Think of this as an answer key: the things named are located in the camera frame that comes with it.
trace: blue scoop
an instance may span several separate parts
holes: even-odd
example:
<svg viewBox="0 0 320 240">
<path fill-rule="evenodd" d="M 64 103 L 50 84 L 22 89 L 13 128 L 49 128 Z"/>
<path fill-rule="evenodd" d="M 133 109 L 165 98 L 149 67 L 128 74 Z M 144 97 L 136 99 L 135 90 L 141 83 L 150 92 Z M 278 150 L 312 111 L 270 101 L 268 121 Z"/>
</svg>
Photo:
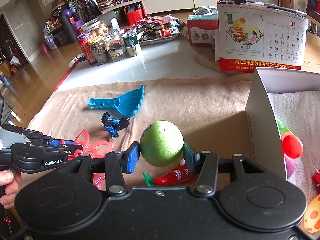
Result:
<svg viewBox="0 0 320 240">
<path fill-rule="evenodd" d="M 94 108 L 116 108 L 119 113 L 126 117 L 134 116 L 142 105 L 144 98 L 144 86 L 127 92 L 118 98 L 98 99 L 91 98 L 88 106 Z"/>
</svg>

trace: calendar page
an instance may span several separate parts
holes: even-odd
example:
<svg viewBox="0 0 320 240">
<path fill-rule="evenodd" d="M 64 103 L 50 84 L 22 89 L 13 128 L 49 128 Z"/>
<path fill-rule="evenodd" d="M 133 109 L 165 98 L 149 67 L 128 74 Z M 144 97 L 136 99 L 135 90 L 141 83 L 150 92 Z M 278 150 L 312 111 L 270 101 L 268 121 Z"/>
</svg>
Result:
<svg viewBox="0 0 320 240">
<path fill-rule="evenodd" d="M 256 66 L 300 69 L 307 20 L 287 11 L 248 4 L 218 4 L 220 70 Z"/>
</svg>

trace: yellow toy with orange spots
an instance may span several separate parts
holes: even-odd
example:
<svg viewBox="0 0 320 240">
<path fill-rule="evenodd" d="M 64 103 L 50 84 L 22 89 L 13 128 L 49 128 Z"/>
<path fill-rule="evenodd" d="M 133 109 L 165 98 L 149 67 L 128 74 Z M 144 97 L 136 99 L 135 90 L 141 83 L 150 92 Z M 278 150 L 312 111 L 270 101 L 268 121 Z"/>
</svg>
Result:
<svg viewBox="0 0 320 240">
<path fill-rule="evenodd" d="M 320 195 L 308 204 L 303 216 L 303 227 L 310 233 L 320 231 Z"/>
</svg>

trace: doorway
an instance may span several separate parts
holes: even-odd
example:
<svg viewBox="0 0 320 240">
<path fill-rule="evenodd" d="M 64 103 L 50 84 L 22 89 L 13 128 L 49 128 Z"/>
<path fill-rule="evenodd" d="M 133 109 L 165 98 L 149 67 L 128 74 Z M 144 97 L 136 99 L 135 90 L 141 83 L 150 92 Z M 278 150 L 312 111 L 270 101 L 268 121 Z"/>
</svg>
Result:
<svg viewBox="0 0 320 240">
<path fill-rule="evenodd" d="M 19 69 L 29 63 L 13 36 L 4 14 L 0 15 L 0 50 L 4 56 L 2 57 L 0 54 L 0 57 L 2 57 L 1 62 L 9 62 L 9 64 L 12 62 L 11 65 L 15 65 L 16 69 Z"/>
</svg>

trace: door frame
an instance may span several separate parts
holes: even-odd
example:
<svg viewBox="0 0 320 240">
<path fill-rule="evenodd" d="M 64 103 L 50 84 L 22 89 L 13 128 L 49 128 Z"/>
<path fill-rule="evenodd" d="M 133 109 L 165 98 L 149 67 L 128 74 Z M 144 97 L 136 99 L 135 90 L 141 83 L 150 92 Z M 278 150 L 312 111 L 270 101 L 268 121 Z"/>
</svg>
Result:
<svg viewBox="0 0 320 240">
<path fill-rule="evenodd" d="M 31 61 L 29 60 L 28 55 L 26 54 L 26 52 L 25 52 L 25 50 L 23 49 L 21 43 L 19 42 L 16 34 L 15 34 L 14 31 L 13 31 L 13 28 L 11 27 L 11 25 L 10 25 L 10 23 L 9 23 L 9 20 L 8 20 L 8 18 L 7 18 L 7 15 L 5 14 L 5 11 L 1 12 L 0 15 L 3 15 L 3 16 L 4 16 L 4 20 L 6 21 L 8 27 L 9 27 L 9 29 L 10 29 L 10 31 L 11 31 L 11 33 L 12 33 L 12 35 L 13 35 L 15 41 L 16 41 L 16 43 L 18 44 L 19 48 L 21 49 L 23 55 L 26 57 L 27 61 L 28 61 L 29 63 L 31 63 Z"/>
</svg>

